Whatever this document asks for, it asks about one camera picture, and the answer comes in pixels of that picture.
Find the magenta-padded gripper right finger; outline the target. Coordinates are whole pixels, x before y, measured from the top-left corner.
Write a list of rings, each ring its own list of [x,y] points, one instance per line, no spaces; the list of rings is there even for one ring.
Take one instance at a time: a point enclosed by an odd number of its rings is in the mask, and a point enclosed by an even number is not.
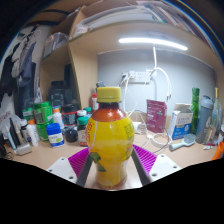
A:
[[[137,145],[133,146],[132,159],[143,186],[181,170],[181,167],[165,154],[156,156]]]

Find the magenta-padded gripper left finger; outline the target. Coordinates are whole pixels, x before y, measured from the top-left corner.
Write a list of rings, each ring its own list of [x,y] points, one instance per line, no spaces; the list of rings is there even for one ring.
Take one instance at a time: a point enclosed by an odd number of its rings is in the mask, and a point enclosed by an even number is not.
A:
[[[47,171],[80,187],[84,187],[91,166],[92,159],[88,149],[84,148],[69,158],[60,157]]]

